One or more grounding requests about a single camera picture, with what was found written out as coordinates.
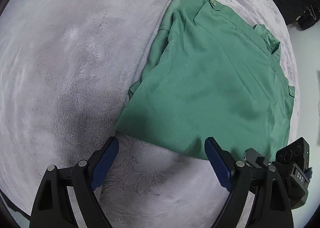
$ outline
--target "green shirt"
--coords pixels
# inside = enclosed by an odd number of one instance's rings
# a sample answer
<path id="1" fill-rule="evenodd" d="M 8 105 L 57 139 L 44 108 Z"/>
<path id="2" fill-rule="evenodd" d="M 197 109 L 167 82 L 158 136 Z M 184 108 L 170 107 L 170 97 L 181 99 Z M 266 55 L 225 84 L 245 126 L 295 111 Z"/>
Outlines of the green shirt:
<path id="1" fill-rule="evenodd" d="M 280 42 L 216 0 L 172 0 L 140 81 L 116 124 L 122 133 L 207 159 L 204 141 L 243 159 L 287 145 L 294 87 Z"/>

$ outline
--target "blue textured pad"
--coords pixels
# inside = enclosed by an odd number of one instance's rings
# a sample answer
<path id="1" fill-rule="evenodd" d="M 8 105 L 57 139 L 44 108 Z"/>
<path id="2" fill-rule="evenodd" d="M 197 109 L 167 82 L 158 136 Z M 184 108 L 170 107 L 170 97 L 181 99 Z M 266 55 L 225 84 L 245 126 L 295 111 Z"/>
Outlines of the blue textured pad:
<path id="1" fill-rule="evenodd" d="M 115 160 L 119 152 L 119 142 L 116 138 L 113 138 L 113 141 L 109 145 L 108 149 L 105 151 L 98 164 L 93 170 L 91 189 L 95 191 L 98 187 L 102 186 L 106 175 Z"/>
<path id="2" fill-rule="evenodd" d="M 212 145 L 210 139 L 206 139 L 204 142 L 204 151 L 210 161 L 210 164 L 216 173 L 216 176 L 222 187 L 225 187 L 229 192 L 232 191 L 230 170 L 223 162 L 221 156 Z"/>

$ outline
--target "gray blanket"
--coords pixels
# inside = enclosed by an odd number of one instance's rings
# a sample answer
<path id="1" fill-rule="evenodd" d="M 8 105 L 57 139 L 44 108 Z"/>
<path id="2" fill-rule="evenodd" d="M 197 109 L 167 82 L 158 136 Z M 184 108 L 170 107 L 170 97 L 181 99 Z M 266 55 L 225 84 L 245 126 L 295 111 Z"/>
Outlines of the gray blanket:
<path id="1" fill-rule="evenodd" d="M 114 130 L 169 1 L 9 2 L 0 17 L 0 188 L 23 211 L 31 213 L 48 165 L 70 167 L 116 135 L 119 155 L 100 196 L 115 228 L 213 223 L 228 192 L 209 162 Z M 281 66 L 296 86 L 293 141 L 299 115 L 297 69 L 278 9 L 271 0 L 218 1 L 249 24 L 265 24 L 281 41 Z"/>

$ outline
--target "white floor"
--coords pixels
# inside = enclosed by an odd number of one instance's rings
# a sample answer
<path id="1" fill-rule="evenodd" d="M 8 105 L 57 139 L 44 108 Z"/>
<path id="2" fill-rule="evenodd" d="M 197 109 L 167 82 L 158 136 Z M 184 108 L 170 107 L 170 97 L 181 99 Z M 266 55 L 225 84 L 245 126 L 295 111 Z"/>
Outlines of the white floor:
<path id="1" fill-rule="evenodd" d="M 320 204 L 320 23 L 299 31 L 294 25 L 288 31 L 296 57 L 300 86 L 300 117 L 297 138 L 304 137 L 310 145 L 310 166 L 313 176 L 309 185 L 307 203 L 293 210 L 295 228 L 302 228 Z"/>

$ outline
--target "circular sensor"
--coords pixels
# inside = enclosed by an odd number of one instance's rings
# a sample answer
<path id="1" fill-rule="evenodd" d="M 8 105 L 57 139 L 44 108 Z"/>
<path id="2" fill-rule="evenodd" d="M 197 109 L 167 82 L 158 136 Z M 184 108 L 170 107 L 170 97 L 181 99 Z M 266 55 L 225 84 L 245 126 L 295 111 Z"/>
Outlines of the circular sensor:
<path id="1" fill-rule="evenodd" d="M 301 147 L 297 146 L 296 149 L 294 150 L 294 155 L 297 156 L 301 153 Z"/>
<path id="2" fill-rule="evenodd" d="M 292 157 L 292 150 L 288 150 L 284 155 L 284 160 L 288 162 L 291 159 L 291 157 Z"/>
<path id="3" fill-rule="evenodd" d="M 276 158 L 276 162 L 281 163 L 281 161 L 282 161 L 282 155 L 279 155 L 279 156 Z"/>

